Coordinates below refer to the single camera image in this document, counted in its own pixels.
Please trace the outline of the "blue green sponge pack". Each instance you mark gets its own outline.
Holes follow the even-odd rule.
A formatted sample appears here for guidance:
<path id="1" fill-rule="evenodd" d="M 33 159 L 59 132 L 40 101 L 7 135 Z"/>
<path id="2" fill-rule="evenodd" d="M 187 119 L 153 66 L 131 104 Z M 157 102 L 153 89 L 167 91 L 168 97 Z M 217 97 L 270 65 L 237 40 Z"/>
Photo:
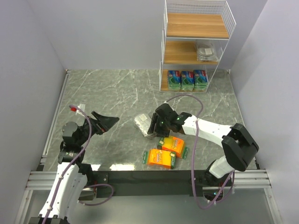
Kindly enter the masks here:
<path id="1" fill-rule="evenodd" d="M 194 75 L 192 71 L 183 70 L 181 75 L 181 90 L 193 91 L 194 89 Z"/>
<path id="2" fill-rule="evenodd" d="M 181 76 L 179 70 L 167 71 L 167 84 L 170 91 L 181 90 Z"/>
<path id="3" fill-rule="evenodd" d="M 208 87 L 208 78 L 205 70 L 194 70 L 194 90 L 195 91 L 206 91 Z"/>

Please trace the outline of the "blue green sponge pack back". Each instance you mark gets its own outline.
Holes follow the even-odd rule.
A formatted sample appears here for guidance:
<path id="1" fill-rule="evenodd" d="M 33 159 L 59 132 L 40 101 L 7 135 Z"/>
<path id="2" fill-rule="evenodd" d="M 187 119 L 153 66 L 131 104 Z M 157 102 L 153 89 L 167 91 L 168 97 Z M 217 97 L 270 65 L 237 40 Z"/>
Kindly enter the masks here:
<path id="1" fill-rule="evenodd" d="M 170 91 L 181 90 L 181 76 L 179 70 L 167 71 L 167 84 Z"/>

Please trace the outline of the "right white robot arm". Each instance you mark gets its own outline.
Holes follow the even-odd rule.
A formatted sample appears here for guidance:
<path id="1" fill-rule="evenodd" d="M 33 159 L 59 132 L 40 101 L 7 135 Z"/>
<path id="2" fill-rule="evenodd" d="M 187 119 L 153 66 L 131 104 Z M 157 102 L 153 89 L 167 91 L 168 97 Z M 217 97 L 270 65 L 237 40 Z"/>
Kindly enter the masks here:
<path id="1" fill-rule="evenodd" d="M 187 112 L 177 113 L 168 103 L 160 105 L 150 117 L 148 133 L 169 137 L 170 133 L 196 136 L 223 149 L 224 155 L 210 163 L 194 181 L 215 186 L 232 171 L 244 172 L 256 163 L 259 146 L 243 124 L 221 125 L 197 118 Z"/>

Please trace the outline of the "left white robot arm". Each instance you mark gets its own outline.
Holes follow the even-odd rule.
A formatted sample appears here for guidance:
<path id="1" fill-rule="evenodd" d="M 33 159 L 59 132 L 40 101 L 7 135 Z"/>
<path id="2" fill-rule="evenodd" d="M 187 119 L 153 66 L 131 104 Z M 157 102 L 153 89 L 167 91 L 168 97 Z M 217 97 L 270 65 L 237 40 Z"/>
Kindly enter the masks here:
<path id="1" fill-rule="evenodd" d="M 118 117 L 107 117 L 93 111 L 85 116 L 83 125 L 70 121 L 62 128 L 62 142 L 58 155 L 58 166 L 49 196 L 31 224 L 69 224 L 73 210 L 85 187 L 98 187 L 90 164 L 83 163 L 86 147 L 95 134 L 102 135 L 117 122 Z"/>

